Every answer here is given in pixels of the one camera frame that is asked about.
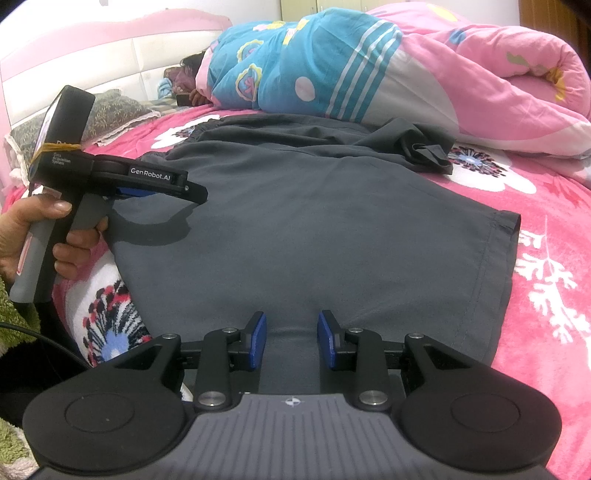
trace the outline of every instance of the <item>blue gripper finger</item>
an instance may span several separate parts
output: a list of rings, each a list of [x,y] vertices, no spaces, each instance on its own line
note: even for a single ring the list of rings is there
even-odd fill
[[[320,345],[320,352],[324,358],[324,363],[329,368],[336,366],[335,332],[331,329],[333,322],[336,323],[336,319],[332,315],[332,312],[330,310],[322,310],[318,315],[318,324],[316,326],[316,336]]]
[[[267,316],[263,312],[258,313],[260,313],[260,316],[252,330],[251,348],[248,352],[248,361],[252,370],[256,370],[261,366],[262,354],[265,351],[267,341]]]

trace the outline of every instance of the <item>hand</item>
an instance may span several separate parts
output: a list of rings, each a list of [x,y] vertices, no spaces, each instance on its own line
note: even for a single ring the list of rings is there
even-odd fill
[[[18,200],[0,215],[0,275],[5,282],[14,282],[31,223],[64,218],[71,210],[72,206],[68,202],[42,194]],[[76,278],[78,267],[88,262],[90,249],[99,242],[100,233],[106,230],[107,225],[107,219],[103,218],[96,228],[71,231],[66,244],[54,247],[55,268],[62,277],[69,280]]]
[[[209,103],[207,97],[201,95],[201,93],[199,93],[197,90],[193,90],[191,93],[189,93],[189,101],[193,106],[202,106],[206,103]]]

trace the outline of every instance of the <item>green towel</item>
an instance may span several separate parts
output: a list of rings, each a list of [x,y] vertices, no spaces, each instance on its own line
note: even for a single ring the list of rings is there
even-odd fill
[[[0,480],[24,480],[38,468],[22,430],[0,419]]]
[[[18,325],[38,332],[39,315],[33,305],[27,307],[25,317],[26,320],[14,308],[14,305],[8,298],[4,282],[0,279],[0,322],[12,323],[13,325]],[[22,342],[33,342],[34,340],[35,339],[29,335],[0,328],[0,356],[6,353],[6,351],[12,346],[17,346]]]
[[[33,305],[27,307],[25,317],[14,308],[0,278],[0,321],[38,332],[39,315]],[[29,335],[0,328],[0,356],[10,347],[34,340]],[[0,419],[0,480],[22,480],[32,475],[37,468],[22,430]]]

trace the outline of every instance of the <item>blue comforter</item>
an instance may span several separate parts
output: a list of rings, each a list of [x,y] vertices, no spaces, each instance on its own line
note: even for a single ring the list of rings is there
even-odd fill
[[[224,108],[359,122],[401,40],[391,22],[341,8],[237,25],[212,47],[207,84]]]

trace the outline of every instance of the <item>rubber band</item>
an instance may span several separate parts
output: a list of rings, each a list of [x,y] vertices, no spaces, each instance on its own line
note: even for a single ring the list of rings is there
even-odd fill
[[[81,150],[82,147],[79,144],[71,143],[43,143],[33,155],[31,163],[33,163],[39,155],[45,152],[71,152],[73,150]]]

